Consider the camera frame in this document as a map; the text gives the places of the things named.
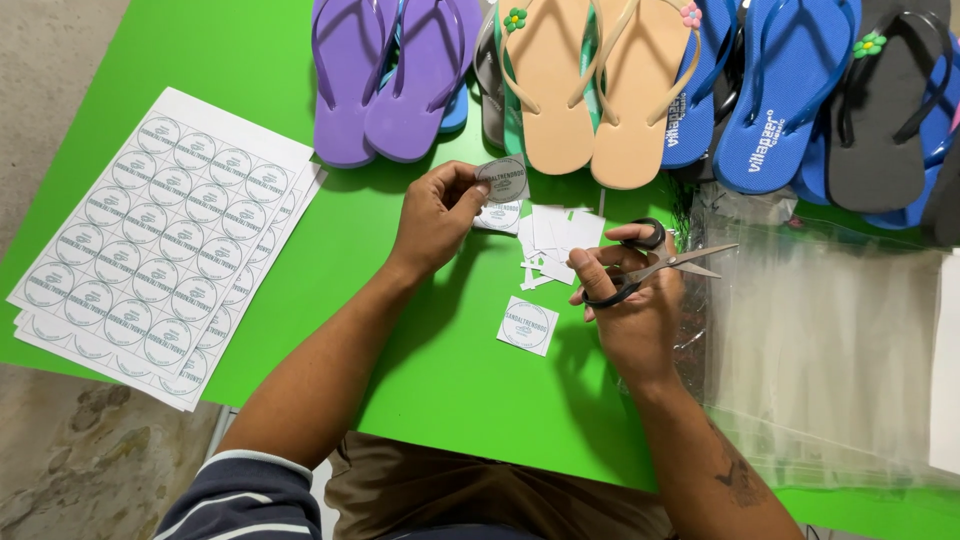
green flower decoration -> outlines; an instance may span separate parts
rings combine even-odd
[[[519,30],[527,25],[527,11],[518,10],[513,8],[510,10],[510,14],[503,17],[503,26],[507,27],[507,32],[510,33],[514,30]]]
[[[867,55],[878,55],[880,51],[883,50],[883,44],[887,42],[887,38],[883,36],[878,36],[873,32],[870,32],[863,39],[860,39],[857,43],[853,44],[853,57],[856,59],[861,59]]]

circular logo label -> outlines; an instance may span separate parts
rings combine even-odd
[[[174,290],[170,302],[174,314],[184,321],[199,321],[213,311],[217,303],[217,287],[204,278],[183,280]]]
[[[174,292],[177,266],[165,258],[144,262],[133,276],[133,294],[144,302],[159,302]]]
[[[68,227],[57,238],[57,257],[71,266],[87,264],[104,247],[104,234],[96,225],[81,223]]]
[[[113,353],[113,348],[110,347],[109,343],[85,331],[78,331],[74,334],[73,347],[81,355],[94,360]]]
[[[87,197],[84,213],[90,223],[107,227],[117,223],[130,210],[130,194],[127,190],[108,185]]]
[[[190,327],[177,319],[164,319],[147,333],[143,354],[158,366],[168,366],[186,356],[190,347]]]
[[[483,208],[477,219],[487,228],[495,231],[504,231],[510,229],[517,220],[520,219],[521,201],[512,201],[510,203],[494,203]]]
[[[36,315],[34,315],[34,320],[32,323],[34,327],[34,334],[36,334],[37,337],[46,339],[47,341],[59,341],[73,333],[70,330],[70,327],[66,325],[51,324],[50,321],[41,319]]]
[[[62,262],[48,262],[30,273],[23,294],[34,306],[59,304],[73,288],[73,270]]]
[[[141,366],[136,360],[125,357],[122,355],[117,355],[117,367],[120,368],[120,371],[131,377],[143,377],[144,375],[150,375],[150,370],[144,366]]]
[[[188,171],[195,171],[213,160],[213,155],[217,151],[216,146],[213,138],[209,135],[186,135],[177,143],[177,149],[174,150],[174,161]]]
[[[177,167],[163,169],[150,180],[150,199],[162,207],[171,207],[182,203],[192,186],[190,173]]]
[[[219,185],[237,185],[247,179],[252,166],[246,152],[228,148],[210,162],[210,178]]]
[[[204,230],[196,222],[184,219],[167,227],[160,237],[160,252],[177,262],[188,260],[204,245]]]
[[[193,392],[206,380],[206,355],[194,350],[180,368],[177,379],[173,382],[160,380],[160,386],[175,396],[183,396]]]
[[[154,314],[146,304],[139,300],[125,300],[110,310],[104,323],[104,334],[117,345],[132,345],[147,335],[153,319]]]
[[[217,309],[217,314],[213,316],[210,324],[206,326],[204,335],[200,336],[200,343],[197,343],[197,347],[201,349],[216,347],[223,343],[224,339],[227,339],[229,332],[230,312],[227,311],[225,307],[220,306],[220,309]]]
[[[167,212],[153,203],[133,207],[123,221],[123,236],[134,244],[146,244],[167,228]]]
[[[152,118],[140,126],[136,143],[151,154],[163,154],[180,139],[180,125],[170,118]]]
[[[209,223],[224,215],[227,209],[227,191],[216,184],[198,185],[186,199],[186,214],[190,219]]]
[[[113,163],[113,181],[126,189],[143,187],[156,172],[154,157],[146,152],[128,152]]]
[[[294,197],[293,193],[287,194],[287,198],[283,200],[283,206],[281,206],[280,209],[276,211],[273,225],[276,225],[277,223],[283,223],[284,221],[286,221],[287,218],[294,213],[294,207],[296,205],[297,205],[297,197]]]
[[[249,240],[263,231],[267,210],[254,201],[238,201],[224,212],[224,233],[234,240]]]
[[[251,288],[253,288],[253,272],[251,272],[250,266],[244,266],[240,274],[237,275],[236,281],[233,282],[230,291],[227,293],[227,297],[224,299],[224,306],[233,306],[234,304],[243,302],[244,299],[247,298],[247,295],[250,294]]]
[[[276,246],[276,233],[274,228],[271,227],[260,237],[260,243],[257,244],[256,249],[253,250],[253,254],[250,255],[250,259],[247,260],[247,264],[260,262],[264,258],[270,256],[274,252],[274,247]]]
[[[533,349],[546,339],[550,321],[539,306],[527,302],[514,304],[503,317],[503,333],[511,343]]]
[[[197,268],[201,274],[213,281],[222,280],[239,270],[242,258],[240,244],[220,236],[206,242],[200,249]]]
[[[258,203],[272,203],[287,190],[287,173],[276,165],[260,165],[247,177],[247,194]]]
[[[104,282],[77,285],[63,307],[66,318],[79,327],[88,327],[104,320],[113,305],[113,291]]]
[[[483,165],[476,172],[476,179],[490,183],[492,203],[509,203],[520,196],[527,187],[527,175],[523,163],[514,158],[503,158]]]
[[[100,250],[93,271],[101,281],[120,283],[132,278],[138,266],[140,249],[131,242],[119,240]]]

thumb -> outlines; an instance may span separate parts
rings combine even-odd
[[[473,223],[473,218],[480,213],[480,208],[487,204],[487,195],[490,194],[489,182],[478,182],[464,191],[457,204],[450,209],[457,221]]]
[[[576,248],[570,251],[570,268],[577,273],[591,300],[603,300],[616,294],[616,286],[607,275],[600,261],[586,251]]]

beige flip-flop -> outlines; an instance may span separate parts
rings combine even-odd
[[[596,58],[580,74],[591,4],[599,26],[595,0],[501,0],[497,8],[502,17],[503,81],[520,101],[527,159],[545,174],[573,172],[593,155],[593,124],[584,88],[593,77]],[[515,81],[507,75],[505,52]]]
[[[689,0],[598,0],[620,13],[597,54],[603,119],[593,141],[590,172],[613,189],[632,189],[657,176],[663,158],[666,113],[700,60],[700,10]],[[676,80],[693,32],[693,62]]]

person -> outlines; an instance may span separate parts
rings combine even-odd
[[[659,495],[348,431],[377,357],[418,285],[464,241],[490,186],[451,161],[410,184],[393,250],[369,282],[256,389],[216,454],[160,523],[156,540],[320,540],[311,471],[329,456],[325,500],[337,540],[636,538],[800,539],[750,464],[686,392],[671,359],[684,286],[664,269],[627,301],[586,308],[646,432]],[[626,225],[610,240],[645,237]],[[673,245],[668,238],[668,246]],[[646,256],[619,245],[574,249],[581,288]]]

